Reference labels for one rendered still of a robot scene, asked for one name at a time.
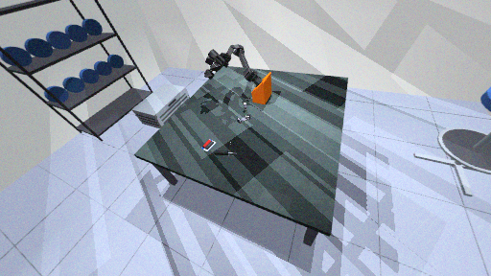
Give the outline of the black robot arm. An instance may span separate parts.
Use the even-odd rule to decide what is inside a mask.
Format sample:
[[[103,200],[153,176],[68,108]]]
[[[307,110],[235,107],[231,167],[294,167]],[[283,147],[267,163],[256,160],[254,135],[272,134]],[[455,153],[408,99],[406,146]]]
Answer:
[[[234,49],[235,49],[235,51],[234,51]],[[253,81],[258,86],[262,82],[262,80],[257,76],[258,75],[258,72],[257,71],[253,71],[251,68],[249,68],[249,65],[248,65],[248,63],[246,61],[246,57],[245,57],[245,49],[244,49],[244,47],[242,45],[239,45],[239,44],[231,45],[228,48],[228,51],[226,53],[221,53],[220,54],[220,56],[225,61],[225,63],[223,64],[223,66],[226,68],[229,65],[228,62],[231,60],[232,53],[233,53],[233,55],[239,57],[240,62],[243,65],[243,68],[244,68],[243,75],[244,75],[245,79],[247,81],[249,81],[249,82]],[[217,55],[218,55],[218,53],[214,49],[212,49],[208,53],[208,57],[207,57],[205,63],[211,65],[214,62],[213,60],[214,60],[214,58]]]

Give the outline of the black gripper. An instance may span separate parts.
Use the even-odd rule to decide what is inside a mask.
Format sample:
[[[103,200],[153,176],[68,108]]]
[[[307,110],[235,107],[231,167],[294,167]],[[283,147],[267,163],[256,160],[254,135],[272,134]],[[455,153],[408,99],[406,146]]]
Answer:
[[[206,78],[208,78],[209,80],[213,79],[214,77],[214,74],[212,73],[213,71],[216,71],[218,72],[219,70],[221,70],[221,68],[223,67],[223,64],[225,63],[224,59],[220,56],[220,55],[217,55],[214,60],[214,62],[211,64],[211,67],[210,67],[210,70],[207,69],[205,72],[204,72],[204,76]]]

